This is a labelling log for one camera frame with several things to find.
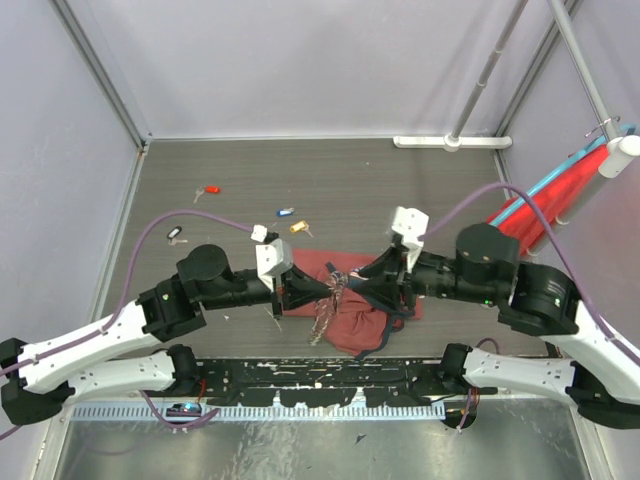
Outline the key with yellow tag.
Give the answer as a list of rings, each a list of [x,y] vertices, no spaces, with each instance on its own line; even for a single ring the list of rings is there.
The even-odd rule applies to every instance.
[[[304,221],[304,220],[300,220],[294,224],[292,224],[289,227],[289,230],[291,233],[297,234],[297,233],[306,233],[307,235],[309,235],[310,237],[313,236],[313,234],[310,231],[310,226],[309,224]]]

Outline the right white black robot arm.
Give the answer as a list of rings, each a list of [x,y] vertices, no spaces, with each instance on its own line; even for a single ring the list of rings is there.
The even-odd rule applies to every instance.
[[[499,323],[560,348],[565,358],[527,359],[447,345],[436,369],[452,394],[474,388],[526,392],[576,407],[605,427],[639,426],[639,351],[590,314],[576,283],[562,271],[524,262],[517,239],[486,223],[456,237],[452,258],[421,252],[414,266],[393,245],[350,276],[349,287],[377,307],[411,311],[420,296],[481,304]]]

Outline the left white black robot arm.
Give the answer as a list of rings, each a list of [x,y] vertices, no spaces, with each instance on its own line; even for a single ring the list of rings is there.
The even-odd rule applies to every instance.
[[[206,311],[268,304],[279,315],[331,295],[294,265],[281,242],[257,246],[256,264],[232,271],[222,248],[201,245],[177,263],[175,275],[97,322],[38,343],[3,341],[4,413],[26,426],[92,397],[191,395],[201,369],[193,351],[175,341],[204,327]]]

